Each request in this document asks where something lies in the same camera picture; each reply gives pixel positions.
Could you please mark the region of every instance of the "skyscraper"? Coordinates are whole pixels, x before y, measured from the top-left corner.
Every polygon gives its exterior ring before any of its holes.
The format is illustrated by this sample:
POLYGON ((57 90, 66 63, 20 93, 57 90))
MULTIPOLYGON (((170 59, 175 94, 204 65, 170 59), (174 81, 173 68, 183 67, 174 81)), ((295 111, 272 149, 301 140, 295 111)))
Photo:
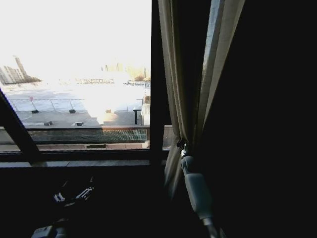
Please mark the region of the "skyscraper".
POLYGON ((19 67, 19 69, 20 69, 20 71, 21 71, 21 73, 22 73, 22 75, 23 75, 23 78, 24 78, 24 79, 28 79, 29 76, 28 76, 27 73, 25 72, 24 67, 23 67, 23 64, 21 63, 19 57, 17 57, 17 56, 13 56, 13 57, 15 58, 15 61, 16 61, 17 65, 18 65, 18 67, 19 67))

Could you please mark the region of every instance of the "pavement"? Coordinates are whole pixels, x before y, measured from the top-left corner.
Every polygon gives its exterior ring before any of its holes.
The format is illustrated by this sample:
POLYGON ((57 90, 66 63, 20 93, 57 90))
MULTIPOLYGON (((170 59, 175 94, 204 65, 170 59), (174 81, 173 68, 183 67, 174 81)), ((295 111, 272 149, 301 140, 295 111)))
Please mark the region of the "pavement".
MULTIPOLYGON (((72 128, 79 127, 74 125, 75 122, 83 122, 80 127, 95 127, 95 126, 132 126, 136 125, 134 121, 134 112, 103 112, 97 117, 92 116, 89 112, 39 112, 33 114, 31 112, 16 112, 21 122, 26 128, 72 128), (51 121, 53 124, 44 126, 44 122, 51 121)), ((142 120, 138 112, 137 125, 141 125, 142 120)))
MULTIPOLYGON (((19 84, 2 88, 20 120, 27 128, 43 127, 52 121, 51 127, 73 127, 75 122, 83 126, 135 125, 134 108, 140 108, 151 88, 144 85, 82 84, 48 85, 19 84)), ((137 125, 141 125, 138 112, 137 125)))

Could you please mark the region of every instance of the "sky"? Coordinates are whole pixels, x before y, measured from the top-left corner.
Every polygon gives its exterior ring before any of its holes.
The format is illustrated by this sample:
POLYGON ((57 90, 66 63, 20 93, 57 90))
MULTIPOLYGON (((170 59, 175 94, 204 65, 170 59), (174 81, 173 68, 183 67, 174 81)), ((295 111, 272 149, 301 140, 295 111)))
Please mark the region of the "sky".
POLYGON ((151 0, 1 0, 0 62, 20 57, 42 80, 151 65, 151 0))

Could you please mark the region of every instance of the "curtain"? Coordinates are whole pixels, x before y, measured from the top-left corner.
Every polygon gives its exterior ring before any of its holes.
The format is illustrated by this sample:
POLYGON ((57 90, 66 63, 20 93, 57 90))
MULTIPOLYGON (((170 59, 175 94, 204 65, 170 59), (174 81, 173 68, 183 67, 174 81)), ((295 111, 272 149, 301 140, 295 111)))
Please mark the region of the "curtain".
POLYGON ((174 196, 182 178, 183 140, 199 143, 244 0, 158 0, 168 103, 174 138, 165 186, 174 196))

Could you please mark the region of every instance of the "window glass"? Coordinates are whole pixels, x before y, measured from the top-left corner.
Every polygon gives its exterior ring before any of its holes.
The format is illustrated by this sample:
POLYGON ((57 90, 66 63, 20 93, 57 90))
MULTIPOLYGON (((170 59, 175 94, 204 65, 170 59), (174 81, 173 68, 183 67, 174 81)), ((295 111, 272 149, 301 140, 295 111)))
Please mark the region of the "window glass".
POLYGON ((0 126, 0 153, 6 151, 20 151, 3 126, 0 126))
POLYGON ((1 2, 0 87, 40 150, 149 147, 151 4, 1 2))

